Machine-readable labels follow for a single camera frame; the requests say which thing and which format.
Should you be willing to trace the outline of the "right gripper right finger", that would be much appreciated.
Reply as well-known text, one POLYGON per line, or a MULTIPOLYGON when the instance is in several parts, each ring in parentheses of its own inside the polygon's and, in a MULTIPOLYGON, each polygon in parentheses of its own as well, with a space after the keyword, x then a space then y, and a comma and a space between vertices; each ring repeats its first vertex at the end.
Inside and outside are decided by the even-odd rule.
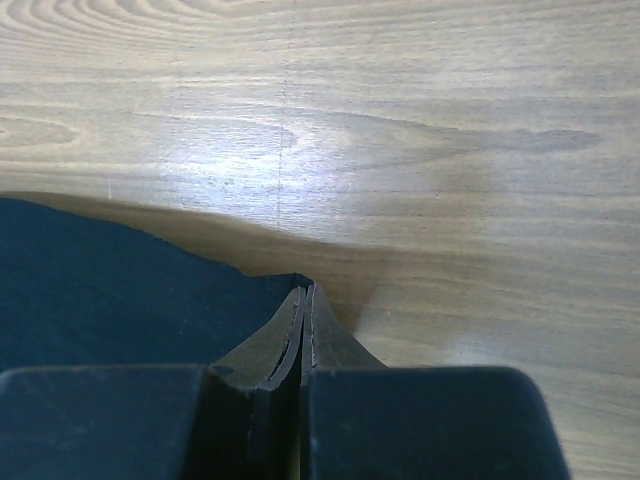
POLYGON ((566 479, 536 383, 505 366, 391 368, 308 288, 302 334, 305 479, 566 479))

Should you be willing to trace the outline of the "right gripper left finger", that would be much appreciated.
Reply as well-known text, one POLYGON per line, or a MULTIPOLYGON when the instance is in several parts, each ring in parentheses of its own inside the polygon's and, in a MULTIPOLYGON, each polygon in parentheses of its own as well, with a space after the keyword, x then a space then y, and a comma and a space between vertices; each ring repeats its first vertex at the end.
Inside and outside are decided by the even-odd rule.
POLYGON ((1 376, 5 479, 284 479, 305 291, 210 365, 21 368, 1 376))

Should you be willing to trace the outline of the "black t shirt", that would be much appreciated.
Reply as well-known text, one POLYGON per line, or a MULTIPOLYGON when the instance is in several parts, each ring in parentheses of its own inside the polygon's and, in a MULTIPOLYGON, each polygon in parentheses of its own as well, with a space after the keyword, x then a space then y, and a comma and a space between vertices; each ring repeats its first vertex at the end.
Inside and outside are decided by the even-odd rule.
POLYGON ((300 274, 248 276, 146 232, 1 202, 1 366, 208 364, 263 327, 300 274))

